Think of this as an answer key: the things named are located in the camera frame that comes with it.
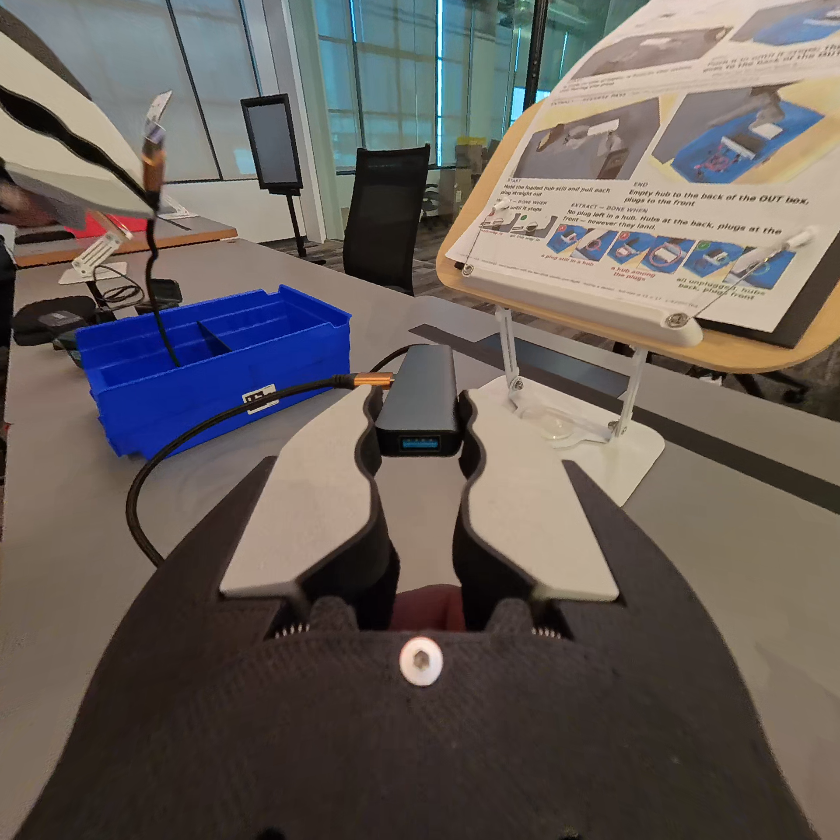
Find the black pouch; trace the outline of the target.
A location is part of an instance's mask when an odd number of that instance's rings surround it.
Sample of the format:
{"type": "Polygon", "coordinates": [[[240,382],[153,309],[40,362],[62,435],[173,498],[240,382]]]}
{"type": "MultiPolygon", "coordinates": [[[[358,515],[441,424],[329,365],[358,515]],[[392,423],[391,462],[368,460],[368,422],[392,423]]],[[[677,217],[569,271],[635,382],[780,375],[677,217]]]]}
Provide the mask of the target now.
{"type": "Polygon", "coordinates": [[[29,303],[12,317],[12,339],[23,347],[52,343],[61,334],[92,325],[98,307],[90,297],[62,297],[29,303]]]}

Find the blue plastic bin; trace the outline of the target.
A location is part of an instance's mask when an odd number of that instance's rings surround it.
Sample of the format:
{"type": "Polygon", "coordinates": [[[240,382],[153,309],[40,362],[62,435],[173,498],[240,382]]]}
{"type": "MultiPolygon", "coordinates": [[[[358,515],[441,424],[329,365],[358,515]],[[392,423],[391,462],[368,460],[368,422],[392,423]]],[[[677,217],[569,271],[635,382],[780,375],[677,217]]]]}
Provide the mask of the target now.
{"type": "Polygon", "coordinates": [[[118,456],[149,459],[195,425],[248,406],[194,437],[185,451],[319,392],[255,408],[265,394],[350,372],[351,315],[290,287],[166,309],[161,320],[179,366],[152,314],[76,335],[100,423],[118,456]]]}

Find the stack of cardboard boxes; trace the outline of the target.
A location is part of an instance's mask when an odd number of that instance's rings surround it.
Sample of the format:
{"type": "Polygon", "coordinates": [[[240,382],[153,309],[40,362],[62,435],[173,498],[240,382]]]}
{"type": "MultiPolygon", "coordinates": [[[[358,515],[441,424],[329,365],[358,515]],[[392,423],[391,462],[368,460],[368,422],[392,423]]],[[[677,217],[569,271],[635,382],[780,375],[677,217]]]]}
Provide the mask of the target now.
{"type": "Polygon", "coordinates": [[[454,146],[454,162],[444,164],[437,185],[437,214],[455,219],[478,183],[491,157],[492,142],[483,136],[460,136],[454,146]]]}

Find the black usb cable copper plug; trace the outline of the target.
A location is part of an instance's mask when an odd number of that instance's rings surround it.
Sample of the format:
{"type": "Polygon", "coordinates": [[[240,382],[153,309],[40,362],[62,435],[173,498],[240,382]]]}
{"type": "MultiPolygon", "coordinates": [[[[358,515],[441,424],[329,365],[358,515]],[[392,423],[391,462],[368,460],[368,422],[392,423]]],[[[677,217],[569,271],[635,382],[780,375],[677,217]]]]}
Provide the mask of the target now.
{"type": "Polygon", "coordinates": [[[195,437],[204,434],[219,424],[223,424],[235,417],[246,414],[248,411],[255,411],[258,408],[266,407],[268,403],[281,402],[282,400],[292,398],[293,396],[309,394],[311,392],[334,390],[352,391],[362,387],[363,385],[380,387],[382,390],[386,391],[392,387],[393,380],[393,373],[383,373],[381,371],[336,374],[326,379],[292,385],[278,392],[271,392],[267,395],[256,398],[252,403],[241,403],[232,408],[228,408],[227,410],[211,416],[193,427],[190,427],[149,458],[133,479],[125,499],[125,519],[130,537],[132,538],[134,544],[142,552],[146,559],[152,562],[154,567],[157,568],[163,563],[163,555],[155,548],[140,523],[140,493],[145,482],[151,476],[156,467],[163,460],[173,455],[179,448],[182,448],[192,441],[195,437]]]}
{"type": "Polygon", "coordinates": [[[146,223],[146,240],[150,255],[144,267],[144,286],[146,297],[154,315],[154,321],[160,334],[163,345],[175,368],[181,367],[174,346],[169,339],[161,318],[161,309],[153,289],[154,265],[159,258],[159,248],[155,238],[155,225],[159,216],[161,205],[161,191],[165,179],[165,131],[157,122],[150,122],[145,130],[141,150],[141,162],[143,168],[143,189],[151,208],[152,216],[146,223]]]}

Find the black display on stand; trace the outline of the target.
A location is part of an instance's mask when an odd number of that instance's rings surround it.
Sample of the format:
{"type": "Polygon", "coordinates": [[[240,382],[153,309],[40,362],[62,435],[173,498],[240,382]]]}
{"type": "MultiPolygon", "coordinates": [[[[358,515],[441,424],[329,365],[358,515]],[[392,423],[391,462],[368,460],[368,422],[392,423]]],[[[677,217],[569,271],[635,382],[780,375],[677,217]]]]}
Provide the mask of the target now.
{"type": "Polygon", "coordinates": [[[306,259],[308,253],[293,201],[301,196],[303,182],[289,96],[278,93],[246,98],[240,106],[259,187],[270,195],[286,198],[297,256],[306,259]]]}

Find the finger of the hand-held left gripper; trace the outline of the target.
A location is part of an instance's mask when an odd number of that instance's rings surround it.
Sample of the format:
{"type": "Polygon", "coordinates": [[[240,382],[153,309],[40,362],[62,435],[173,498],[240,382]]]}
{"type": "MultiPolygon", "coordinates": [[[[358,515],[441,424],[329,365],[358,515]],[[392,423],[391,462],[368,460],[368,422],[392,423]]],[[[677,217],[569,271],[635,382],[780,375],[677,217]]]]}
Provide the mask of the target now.
{"type": "Polygon", "coordinates": [[[154,216],[160,205],[160,98],[143,153],[30,29],[3,29],[2,215],[154,216]]]}
{"type": "Polygon", "coordinates": [[[82,224],[88,211],[150,219],[136,154],[97,105],[68,91],[51,108],[2,89],[2,224],[82,224]]]}

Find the wooden document stand white base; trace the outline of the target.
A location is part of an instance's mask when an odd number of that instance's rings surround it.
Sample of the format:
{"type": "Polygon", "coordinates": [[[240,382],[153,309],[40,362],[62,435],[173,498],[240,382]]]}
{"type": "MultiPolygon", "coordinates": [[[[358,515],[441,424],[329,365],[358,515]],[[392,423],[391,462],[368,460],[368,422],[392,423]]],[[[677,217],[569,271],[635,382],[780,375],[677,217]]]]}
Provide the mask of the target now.
{"type": "Polygon", "coordinates": [[[73,286],[94,281],[97,279],[98,271],[104,279],[115,279],[122,269],[109,267],[109,260],[132,239],[133,234],[124,227],[107,231],[70,262],[70,268],[66,269],[58,279],[59,285],[73,286]]]}

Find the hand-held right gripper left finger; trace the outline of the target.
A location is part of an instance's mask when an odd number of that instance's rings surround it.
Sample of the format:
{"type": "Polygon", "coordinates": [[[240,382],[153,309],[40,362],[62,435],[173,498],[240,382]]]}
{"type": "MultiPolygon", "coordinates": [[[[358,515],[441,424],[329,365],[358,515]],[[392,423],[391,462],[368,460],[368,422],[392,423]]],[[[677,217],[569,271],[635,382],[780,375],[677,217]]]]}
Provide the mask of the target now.
{"type": "Polygon", "coordinates": [[[350,602],[387,573],[392,554],[375,475],[383,388],[363,384],[282,447],[220,584],[228,597],[350,602]]]}

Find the instruction sheet on wooden stand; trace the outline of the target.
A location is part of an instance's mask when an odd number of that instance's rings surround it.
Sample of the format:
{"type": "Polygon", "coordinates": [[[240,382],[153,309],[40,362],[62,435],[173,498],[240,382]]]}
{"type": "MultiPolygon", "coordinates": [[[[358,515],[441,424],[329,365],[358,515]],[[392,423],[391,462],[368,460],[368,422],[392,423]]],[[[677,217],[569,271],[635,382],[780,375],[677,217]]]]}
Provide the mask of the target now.
{"type": "Polygon", "coordinates": [[[463,291],[495,306],[505,374],[486,386],[490,397],[518,419],[530,424],[556,455],[585,468],[620,505],[663,452],[660,433],[632,420],[636,394],[648,354],[668,356],[698,368],[720,373],[754,374],[776,371],[810,359],[838,336],[829,324],[838,314],[838,283],[811,327],[792,350],[703,329],[685,312],[573,293],[547,307],[535,297],[501,293],[501,286],[478,280],[465,282],[461,264],[446,256],[448,249],[486,208],[491,190],[511,158],[514,144],[530,125],[538,102],[525,108],[493,154],[474,187],[438,256],[437,271],[449,288],[463,291]],[[633,369],[616,409],[596,407],[590,397],[552,394],[549,387],[528,379],[524,362],[517,361],[512,313],[526,312],[540,319],[579,329],[627,346],[633,369]]]}

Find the small black device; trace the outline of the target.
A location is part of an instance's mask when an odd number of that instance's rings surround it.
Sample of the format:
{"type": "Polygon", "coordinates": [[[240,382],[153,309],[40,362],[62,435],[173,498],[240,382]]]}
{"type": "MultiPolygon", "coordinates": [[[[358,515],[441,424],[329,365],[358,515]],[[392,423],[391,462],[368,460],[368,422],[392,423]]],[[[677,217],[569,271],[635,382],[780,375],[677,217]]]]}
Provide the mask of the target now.
{"type": "MultiPolygon", "coordinates": [[[[182,289],[177,281],[165,278],[152,278],[150,288],[158,309],[178,308],[182,304],[182,289]]],[[[135,305],[135,309],[139,314],[151,313],[153,305],[149,299],[143,299],[135,305]]]]}

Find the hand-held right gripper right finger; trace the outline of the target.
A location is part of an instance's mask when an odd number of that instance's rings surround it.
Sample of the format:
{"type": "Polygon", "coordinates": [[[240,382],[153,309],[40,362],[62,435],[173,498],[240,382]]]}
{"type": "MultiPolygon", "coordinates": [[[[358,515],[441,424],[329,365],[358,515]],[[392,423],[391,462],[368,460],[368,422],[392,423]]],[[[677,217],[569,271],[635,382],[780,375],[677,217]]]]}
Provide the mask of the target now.
{"type": "Polygon", "coordinates": [[[465,477],[453,565],[465,604],[614,602],[601,536],[621,509],[486,392],[458,399],[465,477]]]}

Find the printed instruction sheet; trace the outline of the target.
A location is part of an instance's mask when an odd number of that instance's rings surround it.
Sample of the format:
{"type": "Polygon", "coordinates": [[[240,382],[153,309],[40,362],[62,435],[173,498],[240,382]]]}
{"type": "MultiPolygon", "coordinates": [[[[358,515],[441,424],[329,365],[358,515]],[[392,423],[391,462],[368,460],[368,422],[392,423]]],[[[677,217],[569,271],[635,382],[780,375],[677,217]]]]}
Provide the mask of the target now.
{"type": "Polygon", "coordinates": [[[838,2],[648,2],[557,84],[446,254],[472,286],[771,332],[838,235],[838,2]]]}

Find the grey usb hub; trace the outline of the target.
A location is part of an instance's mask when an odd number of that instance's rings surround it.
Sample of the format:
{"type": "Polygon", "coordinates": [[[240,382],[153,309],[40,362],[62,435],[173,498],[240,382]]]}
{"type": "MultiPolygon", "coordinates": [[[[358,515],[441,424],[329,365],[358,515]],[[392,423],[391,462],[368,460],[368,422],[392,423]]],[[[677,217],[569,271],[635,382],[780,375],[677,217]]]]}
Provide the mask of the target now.
{"type": "Polygon", "coordinates": [[[463,433],[450,347],[418,344],[406,350],[374,427],[385,458],[457,455],[463,433]]]}

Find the desk with wooden edge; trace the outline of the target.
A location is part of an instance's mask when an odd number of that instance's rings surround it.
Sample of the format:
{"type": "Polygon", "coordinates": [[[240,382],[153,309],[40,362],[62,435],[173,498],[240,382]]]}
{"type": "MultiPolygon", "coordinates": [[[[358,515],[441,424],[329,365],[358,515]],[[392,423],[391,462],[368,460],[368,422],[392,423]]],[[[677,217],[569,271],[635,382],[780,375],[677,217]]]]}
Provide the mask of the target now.
{"type": "MultiPolygon", "coordinates": [[[[204,217],[190,217],[170,222],[160,219],[155,224],[155,241],[159,249],[217,242],[236,238],[236,228],[204,217]]],[[[95,238],[69,238],[44,243],[16,243],[14,259],[20,268],[69,263],[91,247],[95,238]]]]}

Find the white stand with leaflet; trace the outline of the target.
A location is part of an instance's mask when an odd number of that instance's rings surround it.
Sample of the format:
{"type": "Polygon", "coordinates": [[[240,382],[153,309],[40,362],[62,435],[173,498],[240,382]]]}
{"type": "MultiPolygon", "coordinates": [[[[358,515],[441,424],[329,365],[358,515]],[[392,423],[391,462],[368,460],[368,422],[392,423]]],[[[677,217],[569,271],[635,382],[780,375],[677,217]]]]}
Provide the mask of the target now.
{"type": "Polygon", "coordinates": [[[141,166],[143,189],[157,214],[174,221],[189,217],[186,208],[165,193],[165,130],[161,125],[163,113],[172,98],[172,90],[158,94],[151,102],[144,118],[141,166]]]}

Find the black mesh office chair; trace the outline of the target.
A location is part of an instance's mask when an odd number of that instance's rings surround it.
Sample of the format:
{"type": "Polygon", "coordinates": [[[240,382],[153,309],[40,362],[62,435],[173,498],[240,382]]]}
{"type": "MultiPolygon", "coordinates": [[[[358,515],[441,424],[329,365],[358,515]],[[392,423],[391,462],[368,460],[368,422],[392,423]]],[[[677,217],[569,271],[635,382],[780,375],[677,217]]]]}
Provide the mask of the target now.
{"type": "Polygon", "coordinates": [[[356,154],[353,193],[343,238],[347,276],[410,297],[413,255],[431,147],[356,154]]]}

